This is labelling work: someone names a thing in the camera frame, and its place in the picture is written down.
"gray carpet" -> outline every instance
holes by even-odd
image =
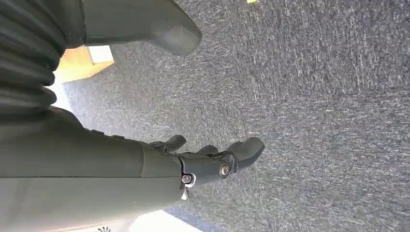
[[[178,207],[227,232],[410,231],[408,0],[179,0],[187,58],[113,45],[65,85],[88,128],[185,149],[258,136],[254,167]]]

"black plastic part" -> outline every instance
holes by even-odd
[[[167,152],[174,152],[179,150],[187,140],[182,135],[174,135],[167,142],[165,142],[165,147]]]
[[[147,41],[188,55],[202,34],[172,0],[84,0],[87,45]]]

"prosthetic arm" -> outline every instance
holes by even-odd
[[[50,106],[66,48],[147,41],[188,55],[201,33],[171,0],[0,0],[0,231],[65,231],[162,209],[186,188],[252,165],[257,138],[176,154],[85,129]]]

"wooden surface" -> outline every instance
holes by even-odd
[[[92,77],[107,68],[114,61],[93,63],[87,47],[67,49],[54,75],[62,82],[70,82]]]

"bolt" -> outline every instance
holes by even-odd
[[[223,163],[223,164],[220,166],[219,175],[220,175],[222,178],[226,178],[226,177],[228,177],[230,171],[231,171],[231,169],[229,168],[228,164]]]
[[[192,176],[189,174],[182,175],[182,182],[184,184],[190,184],[192,181]]]

